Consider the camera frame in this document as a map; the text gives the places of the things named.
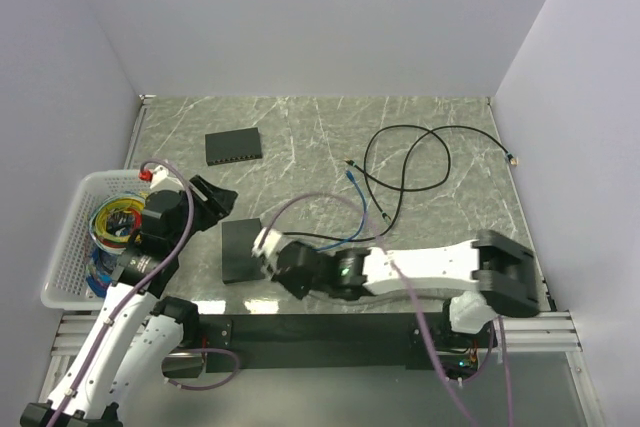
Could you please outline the dark grey network switch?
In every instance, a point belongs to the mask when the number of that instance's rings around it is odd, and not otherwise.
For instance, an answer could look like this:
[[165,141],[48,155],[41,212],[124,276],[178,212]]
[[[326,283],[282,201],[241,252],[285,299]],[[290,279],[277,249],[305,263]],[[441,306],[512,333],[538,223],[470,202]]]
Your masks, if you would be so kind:
[[260,261],[252,254],[254,241],[261,230],[259,218],[222,223],[221,276],[225,285],[264,278]]

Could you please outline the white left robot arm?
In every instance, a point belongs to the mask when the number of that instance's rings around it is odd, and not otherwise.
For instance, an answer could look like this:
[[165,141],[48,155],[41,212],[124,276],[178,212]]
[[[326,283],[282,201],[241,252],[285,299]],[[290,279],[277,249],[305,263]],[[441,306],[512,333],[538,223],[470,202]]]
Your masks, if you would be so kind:
[[99,316],[47,400],[25,407],[22,426],[120,426],[125,401],[143,378],[200,339],[197,306],[163,292],[189,239],[228,217],[238,194],[199,175],[184,180],[146,170],[140,177],[150,191],[128,211],[133,225]]

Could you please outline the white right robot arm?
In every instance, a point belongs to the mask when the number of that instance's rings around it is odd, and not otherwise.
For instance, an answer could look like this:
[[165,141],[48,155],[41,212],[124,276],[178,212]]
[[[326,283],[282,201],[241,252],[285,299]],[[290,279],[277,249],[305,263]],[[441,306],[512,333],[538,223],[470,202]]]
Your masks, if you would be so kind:
[[491,230],[438,248],[326,253],[264,229],[252,252],[270,280],[298,299],[310,292],[346,302],[446,292],[450,297],[439,325],[441,337],[452,346],[465,344],[497,316],[532,318],[540,312],[533,251]]

